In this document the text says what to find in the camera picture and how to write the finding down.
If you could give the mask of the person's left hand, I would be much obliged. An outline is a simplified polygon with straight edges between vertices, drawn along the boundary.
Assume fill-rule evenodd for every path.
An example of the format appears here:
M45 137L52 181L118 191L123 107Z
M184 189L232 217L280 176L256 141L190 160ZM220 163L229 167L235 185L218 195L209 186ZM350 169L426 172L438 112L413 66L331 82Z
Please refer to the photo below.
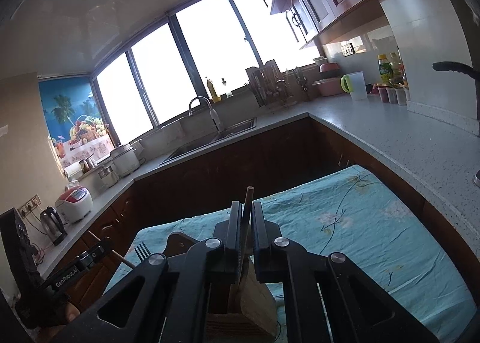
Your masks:
M71 323L80 315L80 311L72 303L67 303L64 307L64 316L61 317L61 324L53 327L41 328L38 332L36 342L50 342L64 327Z

